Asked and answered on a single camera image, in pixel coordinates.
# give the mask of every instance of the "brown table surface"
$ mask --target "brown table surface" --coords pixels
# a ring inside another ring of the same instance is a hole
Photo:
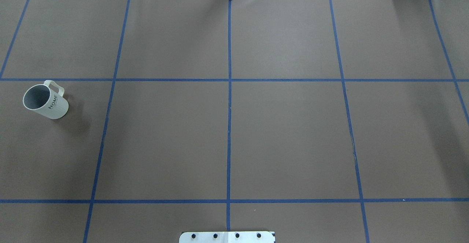
[[[0,242],[469,242],[468,2],[0,0]]]

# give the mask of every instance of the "white mounting plate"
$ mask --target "white mounting plate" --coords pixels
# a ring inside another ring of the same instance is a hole
[[[179,237],[179,243],[275,243],[275,232],[184,232]]]

